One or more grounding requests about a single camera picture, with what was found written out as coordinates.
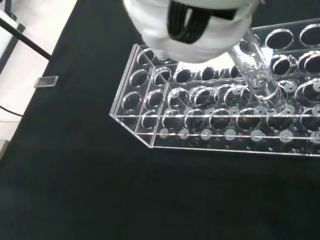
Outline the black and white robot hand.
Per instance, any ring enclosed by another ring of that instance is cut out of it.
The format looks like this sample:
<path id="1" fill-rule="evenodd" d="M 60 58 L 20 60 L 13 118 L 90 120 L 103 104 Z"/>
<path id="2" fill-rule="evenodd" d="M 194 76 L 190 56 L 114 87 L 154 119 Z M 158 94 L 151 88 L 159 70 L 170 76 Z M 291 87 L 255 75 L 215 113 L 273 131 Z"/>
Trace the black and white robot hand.
<path id="1" fill-rule="evenodd" d="M 125 0 L 143 41 L 160 60 L 200 64 L 228 52 L 251 27 L 258 0 Z"/>

